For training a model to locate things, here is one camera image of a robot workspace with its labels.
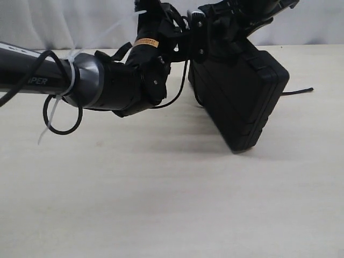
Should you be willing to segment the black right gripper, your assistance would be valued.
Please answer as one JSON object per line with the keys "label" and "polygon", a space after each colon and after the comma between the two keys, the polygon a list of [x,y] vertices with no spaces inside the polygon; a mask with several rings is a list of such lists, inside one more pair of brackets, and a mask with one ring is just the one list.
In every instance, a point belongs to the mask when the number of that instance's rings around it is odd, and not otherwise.
{"label": "black right gripper", "polygon": [[224,40],[246,38],[297,4],[298,1],[221,1],[211,7],[212,36]]}

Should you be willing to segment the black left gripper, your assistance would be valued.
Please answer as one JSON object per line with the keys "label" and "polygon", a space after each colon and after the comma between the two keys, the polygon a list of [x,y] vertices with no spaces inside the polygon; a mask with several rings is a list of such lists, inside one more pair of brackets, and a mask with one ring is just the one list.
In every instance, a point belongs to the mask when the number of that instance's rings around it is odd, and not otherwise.
{"label": "black left gripper", "polygon": [[160,3],[163,11],[158,32],[168,48],[171,62],[193,60],[203,63],[209,54],[209,22],[203,11],[188,11],[185,16],[170,3]]}

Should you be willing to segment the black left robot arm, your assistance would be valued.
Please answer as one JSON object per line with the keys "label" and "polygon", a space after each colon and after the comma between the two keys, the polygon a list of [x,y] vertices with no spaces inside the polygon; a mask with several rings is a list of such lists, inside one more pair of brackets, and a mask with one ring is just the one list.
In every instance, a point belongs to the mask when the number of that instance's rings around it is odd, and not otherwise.
{"label": "black left robot arm", "polygon": [[1,43],[1,104],[25,93],[61,98],[79,113],[126,117],[158,108],[167,96],[171,64],[204,61],[207,16],[200,10],[182,16],[169,3],[137,1],[131,17],[138,19],[137,37],[113,55],[79,50],[60,58],[52,50]]}

